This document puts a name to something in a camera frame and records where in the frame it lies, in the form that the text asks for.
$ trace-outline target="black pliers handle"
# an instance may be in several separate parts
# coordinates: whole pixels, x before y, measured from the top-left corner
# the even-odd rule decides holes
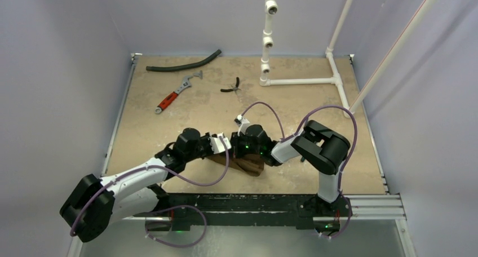
[[[232,86],[231,89],[221,89],[221,92],[234,92],[240,90],[239,89],[239,77],[236,77],[236,86]]]

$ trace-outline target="brown fabric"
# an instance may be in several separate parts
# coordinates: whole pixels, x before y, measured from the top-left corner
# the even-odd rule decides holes
[[[225,156],[222,154],[214,154],[207,159],[225,166]],[[244,171],[251,176],[259,176],[264,170],[264,161],[260,159],[260,155],[247,154],[244,158],[231,158],[229,167]]]

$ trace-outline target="beige work surface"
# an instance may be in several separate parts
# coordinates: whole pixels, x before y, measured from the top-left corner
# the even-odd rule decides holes
[[[219,57],[210,64],[192,70],[173,73],[147,72],[146,66],[172,66],[188,64],[202,57],[142,56],[138,60],[121,122],[114,141],[108,165],[108,175],[137,166],[175,141],[184,128],[193,127],[206,132],[224,132],[230,137],[237,131],[234,118],[250,104],[264,101],[271,105],[281,118],[286,136],[293,133],[302,118],[312,109],[325,104],[340,105],[337,88],[333,85],[259,85],[259,57]],[[336,59],[343,78],[347,97],[357,96],[357,86],[348,59]],[[154,109],[159,102],[176,90],[186,75],[198,70],[204,78],[191,79],[192,87],[184,90],[161,114]],[[321,78],[331,77],[330,65],[322,58],[272,58],[271,78]],[[241,80],[240,91],[220,92]],[[256,105],[245,116],[252,123],[264,127],[275,140],[281,131],[272,112]],[[319,111],[312,119],[330,127],[352,143],[353,127],[350,119],[338,109]],[[384,194],[384,188],[370,140],[363,111],[356,113],[358,141],[356,150],[346,166],[342,187],[346,194]],[[318,172],[309,163],[294,158],[279,167],[265,166],[258,177],[229,169],[224,179],[211,187],[197,187],[176,177],[166,181],[168,192],[200,193],[314,193],[318,188]],[[198,182],[216,180],[224,166],[208,159],[197,159],[186,165],[181,173]]]

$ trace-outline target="orange handle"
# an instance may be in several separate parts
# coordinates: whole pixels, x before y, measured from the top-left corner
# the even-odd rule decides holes
[[[161,103],[158,105],[158,108],[161,108],[161,110],[165,110],[169,104],[171,104],[176,97],[178,97],[178,94],[175,92],[170,93],[166,98],[161,101]]]

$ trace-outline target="pipe wrench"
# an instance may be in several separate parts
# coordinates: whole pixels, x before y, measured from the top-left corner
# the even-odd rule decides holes
[[[179,88],[176,91],[170,93],[166,98],[164,98],[163,101],[161,101],[161,103],[156,107],[154,112],[156,114],[160,114],[163,110],[167,108],[167,106],[169,106],[176,99],[176,97],[178,97],[178,95],[182,91],[184,91],[186,88],[192,87],[191,81],[189,80],[192,79],[193,77],[198,77],[202,79],[202,70],[199,71],[199,73],[192,74],[191,76],[185,76],[183,78],[183,82],[181,86],[179,86]]]

